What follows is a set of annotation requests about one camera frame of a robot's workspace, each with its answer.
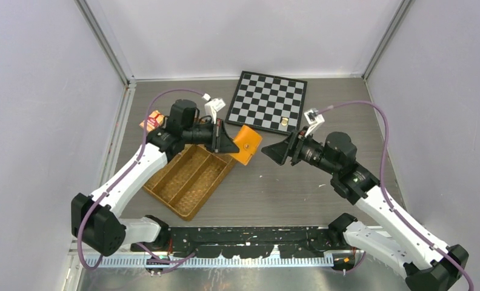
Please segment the orange leather card holder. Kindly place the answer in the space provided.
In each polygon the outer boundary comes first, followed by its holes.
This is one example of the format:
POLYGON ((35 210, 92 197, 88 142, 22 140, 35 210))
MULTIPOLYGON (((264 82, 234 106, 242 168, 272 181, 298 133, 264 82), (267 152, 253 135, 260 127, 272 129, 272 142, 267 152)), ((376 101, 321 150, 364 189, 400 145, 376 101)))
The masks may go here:
POLYGON ((262 141, 262 136, 247 125, 243 125, 233 142, 238 147, 238 153, 229 153, 229 155, 246 166, 256 154, 262 141))

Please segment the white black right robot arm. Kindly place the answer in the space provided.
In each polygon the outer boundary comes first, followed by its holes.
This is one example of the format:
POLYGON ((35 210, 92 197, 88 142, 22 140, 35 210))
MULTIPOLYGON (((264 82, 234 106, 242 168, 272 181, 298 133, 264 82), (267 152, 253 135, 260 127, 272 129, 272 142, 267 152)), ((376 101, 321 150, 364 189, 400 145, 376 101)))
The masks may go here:
POLYGON ((344 213, 328 226, 329 241, 337 249, 361 249, 402 276, 410 290, 448 290, 462 276, 468 252, 450 246, 411 217, 385 191, 369 170, 356 161, 357 148, 348 134, 333 132, 321 144, 304 130, 262 148, 283 165, 304 161, 332 176, 335 192, 378 222, 389 234, 372 232, 354 216, 344 213))

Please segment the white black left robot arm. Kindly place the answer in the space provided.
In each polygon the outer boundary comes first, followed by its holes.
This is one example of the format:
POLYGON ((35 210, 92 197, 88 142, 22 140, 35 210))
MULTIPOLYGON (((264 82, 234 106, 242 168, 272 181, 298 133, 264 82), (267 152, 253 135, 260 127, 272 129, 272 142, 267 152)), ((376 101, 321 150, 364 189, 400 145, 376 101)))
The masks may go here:
POLYGON ((121 215, 139 189, 187 144, 202 144, 211 153, 239 152, 216 116, 225 107, 223 99, 208 94, 203 99, 206 121, 199 120, 195 102, 177 100, 163 124, 144 135, 143 143, 123 168, 91 194, 79 193, 73 198, 71 219, 79 256, 84 245, 102 256, 114 254, 124 244, 147 243, 155 251, 168 246, 169 235, 160 219, 121 219, 121 215))

